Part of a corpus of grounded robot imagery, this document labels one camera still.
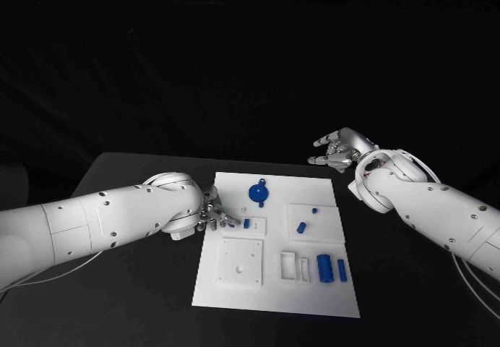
blue small piece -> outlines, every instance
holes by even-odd
[[[345,261],[339,259],[337,264],[339,264],[340,282],[347,282]]]
[[[304,222],[300,222],[300,225],[299,225],[299,228],[297,228],[297,232],[301,234],[306,230],[306,223]]]
[[[260,179],[258,184],[255,184],[248,190],[248,196],[252,201],[258,202],[258,207],[264,207],[264,201],[270,196],[270,191],[265,188],[265,180]]]
[[[320,254],[317,257],[317,271],[320,272],[320,282],[333,282],[333,269],[330,256],[327,254]]]

